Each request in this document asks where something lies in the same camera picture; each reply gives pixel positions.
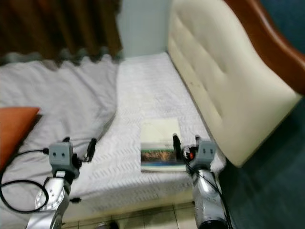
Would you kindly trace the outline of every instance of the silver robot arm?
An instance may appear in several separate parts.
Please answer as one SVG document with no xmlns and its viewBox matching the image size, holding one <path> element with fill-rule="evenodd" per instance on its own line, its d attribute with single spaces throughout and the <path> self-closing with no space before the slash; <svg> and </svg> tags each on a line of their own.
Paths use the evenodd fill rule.
<svg viewBox="0 0 305 229">
<path fill-rule="evenodd" d="M 228 229 L 219 188 L 214 175 L 210 172 L 216 144 L 196 137 L 196 146 L 187 147 L 183 149 L 186 152 L 182 152 L 180 140 L 175 135 L 173 136 L 173 144 L 177 158 L 183 157 L 182 159 L 186 160 L 189 165 L 187 173 L 193 179 L 197 227 L 199 229 Z"/>
<path fill-rule="evenodd" d="M 90 141 L 87 157 L 90 162 L 95 152 L 96 139 Z M 81 160 L 73 153 L 69 138 L 49 147 L 49 160 L 53 177 L 47 178 L 45 188 L 49 200 L 43 208 L 32 214 L 26 229 L 61 229 L 62 217 L 70 199 L 71 184 L 80 174 Z M 36 196 L 35 207 L 41 207 L 46 201 L 43 191 Z"/>
</svg>

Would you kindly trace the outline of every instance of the tiled floor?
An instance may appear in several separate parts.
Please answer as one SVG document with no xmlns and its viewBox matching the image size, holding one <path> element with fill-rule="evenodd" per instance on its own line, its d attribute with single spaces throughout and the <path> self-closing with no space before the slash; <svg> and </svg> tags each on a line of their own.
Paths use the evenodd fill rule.
<svg viewBox="0 0 305 229">
<path fill-rule="evenodd" d="M 153 208 L 124 215 L 65 224 L 63 229 L 96 229 L 99 223 L 115 220 L 120 229 L 196 229 L 192 203 Z"/>
</svg>

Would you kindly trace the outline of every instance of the white wall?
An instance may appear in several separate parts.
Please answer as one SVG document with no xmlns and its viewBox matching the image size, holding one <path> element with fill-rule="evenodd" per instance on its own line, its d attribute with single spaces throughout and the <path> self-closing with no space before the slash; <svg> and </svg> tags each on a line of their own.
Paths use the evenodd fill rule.
<svg viewBox="0 0 305 229">
<path fill-rule="evenodd" d="M 124 57 L 166 50 L 170 3 L 171 0 L 122 0 L 117 23 Z"/>
</svg>

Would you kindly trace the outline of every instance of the quilted mattress cover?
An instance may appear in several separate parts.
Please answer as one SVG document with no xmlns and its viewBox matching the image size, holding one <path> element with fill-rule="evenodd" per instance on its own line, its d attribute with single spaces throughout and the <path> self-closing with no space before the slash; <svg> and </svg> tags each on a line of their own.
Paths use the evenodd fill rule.
<svg viewBox="0 0 305 229">
<path fill-rule="evenodd" d="M 195 135 L 209 139 L 168 54 L 122 61 L 118 70 L 117 99 L 116 115 L 98 142 L 93 161 L 83 163 L 80 177 L 72 184 L 71 198 L 80 197 L 81 202 L 69 205 L 64 220 L 83 219 L 105 210 L 163 198 L 192 185 L 186 173 L 142 173 L 140 167 L 143 119 L 178 118 L 184 145 L 194 144 Z M 20 225 L 26 225 L 28 218 L 10 213 L 5 220 L 17 220 Z"/>
</svg>

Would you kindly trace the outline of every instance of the curtain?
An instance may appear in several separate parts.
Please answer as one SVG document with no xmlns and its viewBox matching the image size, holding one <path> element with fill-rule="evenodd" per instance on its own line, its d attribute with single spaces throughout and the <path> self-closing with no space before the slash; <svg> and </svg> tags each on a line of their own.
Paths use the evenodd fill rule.
<svg viewBox="0 0 305 229">
<path fill-rule="evenodd" d="M 118 9 L 118 0 L 1 0 L 0 56 L 39 52 L 56 59 L 63 48 L 96 56 L 102 46 L 115 56 L 122 49 Z"/>
</svg>

